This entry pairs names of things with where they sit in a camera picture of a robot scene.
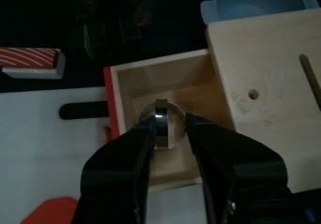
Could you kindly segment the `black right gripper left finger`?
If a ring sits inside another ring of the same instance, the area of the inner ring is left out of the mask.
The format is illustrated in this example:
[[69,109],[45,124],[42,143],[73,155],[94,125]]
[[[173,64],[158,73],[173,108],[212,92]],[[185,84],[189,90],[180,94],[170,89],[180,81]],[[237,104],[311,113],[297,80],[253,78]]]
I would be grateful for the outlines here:
[[71,224],[146,224],[156,118],[141,121],[86,162]]

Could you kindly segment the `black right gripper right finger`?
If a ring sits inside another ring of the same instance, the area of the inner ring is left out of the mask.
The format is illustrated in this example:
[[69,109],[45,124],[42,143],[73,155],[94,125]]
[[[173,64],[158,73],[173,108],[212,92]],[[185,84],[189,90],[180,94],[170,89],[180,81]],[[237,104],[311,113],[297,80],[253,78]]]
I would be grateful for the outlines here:
[[209,224],[308,224],[283,157],[261,142],[189,113]]

